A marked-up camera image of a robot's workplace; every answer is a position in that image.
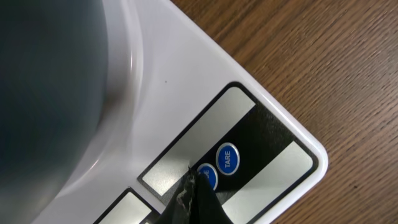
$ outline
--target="round blue button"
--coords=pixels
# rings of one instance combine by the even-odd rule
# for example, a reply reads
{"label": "round blue button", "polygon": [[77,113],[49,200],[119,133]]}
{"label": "round blue button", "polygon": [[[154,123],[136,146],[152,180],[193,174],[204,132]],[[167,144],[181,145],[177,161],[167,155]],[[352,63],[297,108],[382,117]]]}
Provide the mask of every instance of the round blue button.
{"label": "round blue button", "polygon": [[222,174],[234,174],[238,170],[240,161],[239,151],[232,143],[224,143],[218,148],[216,163]]}
{"label": "round blue button", "polygon": [[216,169],[211,164],[204,163],[198,167],[198,172],[205,174],[210,185],[213,187],[213,190],[216,190],[218,185],[218,175]]}

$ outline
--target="blue button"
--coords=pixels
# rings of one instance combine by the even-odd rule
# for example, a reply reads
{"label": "blue button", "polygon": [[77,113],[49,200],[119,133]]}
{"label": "blue button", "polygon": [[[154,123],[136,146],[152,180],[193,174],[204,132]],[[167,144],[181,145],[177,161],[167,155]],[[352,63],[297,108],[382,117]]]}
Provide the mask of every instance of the blue button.
{"label": "blue button", "polygon": [[216,190],[218,185],[218,175],[216,169],[212,165],[204,163],[198,167],[198,172],[205,174],[210,185],[213,187],[213,190]]}
{"label": "blue button", "polygon": [[218,148],[216,163],[218,170],[222,174],[234,174],[238,170],[240,162],[239,151],[232,143],[224,143]]}

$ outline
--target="wood grain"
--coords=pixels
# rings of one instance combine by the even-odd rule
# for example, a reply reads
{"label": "wood grain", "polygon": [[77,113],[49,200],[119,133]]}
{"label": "wood grain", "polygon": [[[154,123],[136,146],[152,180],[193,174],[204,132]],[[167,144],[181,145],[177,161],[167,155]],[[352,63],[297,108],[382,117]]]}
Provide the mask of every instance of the wood grain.
{"label": "wood grain", "polygon": [[327,149],[274,223],[398,223],[398,1],[174,0]]}

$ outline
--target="white scale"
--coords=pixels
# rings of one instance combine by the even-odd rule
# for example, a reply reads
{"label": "white scale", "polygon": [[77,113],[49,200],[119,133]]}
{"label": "white scale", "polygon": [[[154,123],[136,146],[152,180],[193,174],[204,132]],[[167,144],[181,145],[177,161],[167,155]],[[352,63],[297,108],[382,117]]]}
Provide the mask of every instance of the white scale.
{"label": "white scale", "polygon": [[126,92],[34,224],[151,223],[188,166],[216,164],[225,139],[240,165],[232,175],[213,167],[234,223],[270,223],[325,175],[324,147],[172,2],[103,3],[108,88]]}

